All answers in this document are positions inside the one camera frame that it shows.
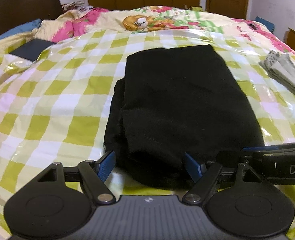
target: metal screw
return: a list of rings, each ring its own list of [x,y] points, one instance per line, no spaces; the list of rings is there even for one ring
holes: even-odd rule
[[[188,201],[188,202],[192,202],[192,203],[195,203],[195,202],[198,202],[201,200],[201,197],[197,194],[188,194],[186,197],[185,197],[185,200]]]
[[[109,202],[113,200],[113,196],[111,194],[104,193],[98,196],[98,200],[101,202]]]

